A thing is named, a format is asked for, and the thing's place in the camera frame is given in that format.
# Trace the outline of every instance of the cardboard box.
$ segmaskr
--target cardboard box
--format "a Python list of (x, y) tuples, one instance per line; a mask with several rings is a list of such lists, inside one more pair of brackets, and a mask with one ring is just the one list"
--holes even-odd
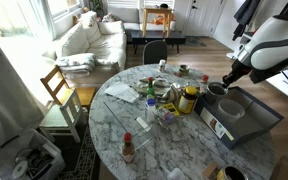
[(217, 104), (207, 103), (205, 95), (198, 99), (194, 110), (229, 149), (269, 131), (284, 118), (240, 87), (229, 88), (223, 98), (242, 105), (245, 115), (230, 123), (217, 110)]

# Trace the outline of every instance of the jar lid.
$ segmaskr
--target jar lid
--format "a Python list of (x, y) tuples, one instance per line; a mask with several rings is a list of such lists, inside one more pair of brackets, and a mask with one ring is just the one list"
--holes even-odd
[(194, 86), (187, 86), (185, 88), (186, 93), (190, 94), (190, 95), (196, 95), (197, 93), (197, 89)]
[(154, 99), (148, 99), (148, 100), (146, 101), (146, 103), (147, 103), (148, 105), (155, 105), (155, 100), (154, 100)]
[(132, 140), (132, 134), (129, 132), (126, 132), (124, 134), (124, 142), (130, 142)]

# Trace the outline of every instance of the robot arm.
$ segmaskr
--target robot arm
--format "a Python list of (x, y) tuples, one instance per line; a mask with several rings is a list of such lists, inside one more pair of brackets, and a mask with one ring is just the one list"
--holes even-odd
[(240, 51), (237, 59), (232, 71), (223, 77), (224, 87), (250, 72), (253, 83), (258, 83), (288, 69), (288, 18), (269, 18)]

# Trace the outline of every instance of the white chair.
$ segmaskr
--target white chair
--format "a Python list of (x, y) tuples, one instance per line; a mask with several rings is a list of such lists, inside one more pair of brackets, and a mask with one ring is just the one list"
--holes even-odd
[[(52, 142), (55, 141), (52, 135), (72, 135), (76, 143), (79, 143), (81, 140), (75, 126), (80, 118), (86, 122), (79, 97), (76, 90), (73, 89), (63, 105), (55, 104), (51, 107), (39, 128), (45, 137)], [(54, 130), (70, 130), (70, 133), (58, 133)]]

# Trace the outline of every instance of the napkin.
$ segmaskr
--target napkin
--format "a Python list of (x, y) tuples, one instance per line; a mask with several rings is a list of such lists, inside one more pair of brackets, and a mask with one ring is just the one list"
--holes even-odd
[(140, 94), (137, 93), (135, 89), (123, 82), (116, 82), (112, 84), (104, 92), (130, 103), (133, 103), (140, 98)]

